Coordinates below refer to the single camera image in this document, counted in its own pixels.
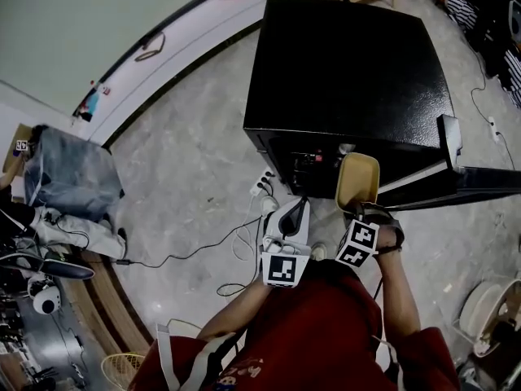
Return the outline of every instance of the electrical outlet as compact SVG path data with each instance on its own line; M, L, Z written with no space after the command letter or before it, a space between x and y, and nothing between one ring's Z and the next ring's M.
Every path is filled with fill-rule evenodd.
M496 121L492 116L488 117L488 123L490 123L490 131L492 132L492 138L494 139L495 143L499 143L499 136L497 134L497 126Z
M266 169L262 171L260 177L253 183L252 188L250 188L250 194L254 197L257 197L259 193L263 191L261 187L257 186L257 184L261 184L264 187L266 183L262 182L262 178L267 178L267 180L269 181L274 176L275 173L271 170L269 166L267 166Z

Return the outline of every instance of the red shirt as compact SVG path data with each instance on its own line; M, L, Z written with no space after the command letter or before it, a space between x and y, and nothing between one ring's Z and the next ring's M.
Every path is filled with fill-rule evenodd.
M380 308L347 273L334 281L312 277L293 289L275 288L248 326L244 348L203 390L396 389L375 362L379 342L373 335L382 335ZM172 337L171 343L174 371L183 384L206 342ZM459 389L439 329L406 337L396 351L406 389ZM156 343L130 389L168 389Z

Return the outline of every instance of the beige container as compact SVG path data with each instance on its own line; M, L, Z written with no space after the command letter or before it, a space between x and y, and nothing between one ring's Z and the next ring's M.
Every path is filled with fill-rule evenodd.
M380 164L372 156L347 154L340 166L336 205L345 210L351 201L376 203L380 184Z

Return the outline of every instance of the power strip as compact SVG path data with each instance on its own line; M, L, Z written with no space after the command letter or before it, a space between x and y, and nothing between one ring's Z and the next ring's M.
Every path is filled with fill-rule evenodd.
M269 181L274 176L275 173L271 170L269 166L267 166L266 169L260 175L260 177L253 183L252 188L250 188L250 194L254 197L257 197L259 193L263 191L263 187L265 187L267 184L267 182L262 181L262 178L266 178L266 181Z

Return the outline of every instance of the marble floor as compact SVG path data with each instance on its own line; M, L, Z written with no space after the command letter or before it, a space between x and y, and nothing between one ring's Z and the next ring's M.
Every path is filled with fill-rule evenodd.
M377 4L389 8L386 2ZM396 9L420 17L431 35L460 120L464 148L459 164L510 168L504 145L493 142L472 104L470 91L481 86L482 77L458 27L432 0L396 0ZM127 194L118 220L129 235L129 259L158 264L170 253L186 256L218 242L246 218L249 189L265 167L242 130L258 36L245 37L195 70L112 146ZM521 112L496 79L487 80L475 101L485 116L495 117L516 161ZM274 185L281 204L291 198L278 182ZM484 278L511 277L521 269L520 209L516 196L397 215L405 229L402 253L422 324L442 329L455 358L465 350L450 326L466 295ZM253 200L250 217L259 214L258 200ZM312 200L310 230L310 241L325 242L333 256L344 227L332 200ZM204 325L229 300L216 294L221 284L249 282L252 253L239 242L236 253L242 260L228 239L188 260L168 260L160 269L118 266L116 272L155 334L155 323L171 318ZM379 281L376 264L367 264L360 276L373 292Z

